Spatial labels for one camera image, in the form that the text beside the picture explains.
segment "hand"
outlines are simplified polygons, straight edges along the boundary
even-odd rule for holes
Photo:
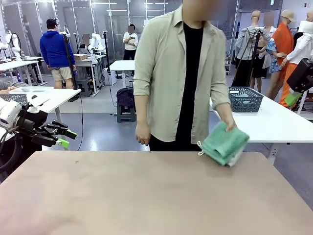
[[[136,140],[142,145],[148,146],[150,141],[151,131],[149,125],[137,123]]]
[[[12,90],[15,90],[16,89],[16,87],[8,87],[8,91],[10,92],[10,91],[12,91]]]
[[[285,58],[287,55],[285,54],[285,53],[283,53],[283,52],[280,52],[280,53],[277,53],[276,54],[276,57],[277,58]]]
[[[0,94],[9,94],[9,91],[8,90],[1,90]]]
[[[282,62],[282,64],[281,64],[281,67],[283,68],[285,65],[286,65],[286,63],[288,62],[288,60],[287,60],[287,57],[283,60],[283,62]]]
[[[226,120],[222,120],[223,122],[225,122],[227,124],[227,128],[226,131],[231,131],[233,130],[235,127],[237,127],[235,120],[233,117],[229,117]]]

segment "cardboard box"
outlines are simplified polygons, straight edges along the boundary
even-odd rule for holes
[[[84,60],[86,59],[84,54],[74,54],[75,61]]]

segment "folded towel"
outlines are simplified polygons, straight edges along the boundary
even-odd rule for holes
[[[221,165],[233,166],[239,160],[249,136],[234,128],[226,131],[227,124],[220,122],[203,143],[198,142],[202,152],[199,155],[206,154]]]

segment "beige shirt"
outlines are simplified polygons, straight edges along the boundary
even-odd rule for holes
[[[208,136],[210,98],[213,108],[229,103],[224,66],[225,42],[223,32],[206,22],[191,130],[193,144]],[[134,95],[149,95],[151,134],[161,141],[175,140],[185,78],[186,41],[181,6],[149,21],[135,56]]]

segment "cap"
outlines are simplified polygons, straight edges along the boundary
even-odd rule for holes
[[[288,20],[290,20],[291,22],[297,22],[295,19],[294,19],[294,12],[293,11],[290,11],[290,10],[284,10],[281,14],[281,17],[285,17],[287,18]]]

